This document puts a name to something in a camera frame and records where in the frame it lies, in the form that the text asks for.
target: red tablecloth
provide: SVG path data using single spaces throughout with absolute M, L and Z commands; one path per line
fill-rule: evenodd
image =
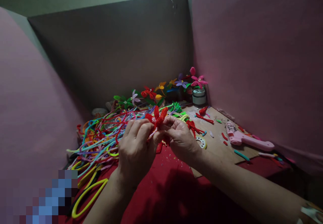
M 122 223 L 257 223 L 205 177 L 195 179 L 190 167 L 174 158 L 172 150 L 167 147 L 156 155 L 149 173 L 133 195 Z M 251 164 L 243 162 L 239 166 L 265 178 L 290 168 L 288 164 L 279 168 L 263 157 L 253 158 Z M 109 178 L 115 168 L 103 171 L 99 179 Z M 66 223 L 82 223 L 85 216 L 66 219 Z

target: wooden board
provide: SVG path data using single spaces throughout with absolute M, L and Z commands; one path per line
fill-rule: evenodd
M 206 111 L 210 115 L 210 118 L 208 116 L 205 116 L 206 119 L 214 120 L 214 125 L 212 125 L 211 123 L 208 123 L 203 119 L 194 117 L 195 113 L 199 111 L 199 108 L 195 106 L 186 107 L 183 109 L 183 111 L 186 111 L 186 113 L 190 116 L 190 120 L 193 120 L 195 122 L 195 126 L 198 129 L 202 131 L 205 131 L 205 130 L 207 131 L 207 134 L 203 137 L 207 143 L 207 148 L 205 151 L 211 151 L 212 153 L 215 154 L 215 156 L 224 158 L 232 162 L 233 164 L 244 161 L 244 158 L 234 153 L 234 149 L 243 153 L 248 158 L 259 156 L 258 154 L 259 150 L 251 148 L 248 145 L 245 145 L 244 143 L 241 146 L 231 145 L 229 140 L 226 141 L 228 143 L 228 146 L 226 146 L 223 143 L 223 141 L 225 140 L 222 137 L 222 133 L 224 133 L 224 135 L 228 138 L 228 135 L 226 133 L 226 128 L 225 128 L 225 124 L 228 121 L 228 118 L 222 115 L 214 108 L 210 107 Z M 215 121 L 216 119 L 222 121 L 222 124 L 216 122 Z M 202 176 L 198 171 L 196 171 L 193 168 L 192 168 L 192 171 L 195 178 Z

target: glue gun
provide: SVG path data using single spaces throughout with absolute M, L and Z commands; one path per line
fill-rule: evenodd
M 235 124 L 231 121 L 226 123 L 226 132 L 228 133 L 229 140 L 233 145 L 240 146 L 242 143 L 246 143 L 266 152 L 270 152 L 275 148 L 274 144 L 271 142 L 263 142 L 237 131 Z

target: wrist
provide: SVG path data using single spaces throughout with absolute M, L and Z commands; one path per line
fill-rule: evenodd
M 203 163 L 203 160 L 205 159 L 207 154 L 207 151 L 200 148 L 196 153 L 194 154 L 194 157 L 191 160 L 191 163 L 189 164 L 192 168 L 198 169 L 199 166 Z
M 109 181 L 115 183 L 119 192 L 135 192 L 138 186 L 133 181 L 127 180 L 127 178 L 125 178 L 125 176 L 120 172 L 119 167 L 117 167 L 111 174 Z

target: small jar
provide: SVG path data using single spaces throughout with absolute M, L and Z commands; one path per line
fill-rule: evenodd
M 193 104 L 201 106 L 206 103 L 206 94 L 204 89 L 193 90 Z

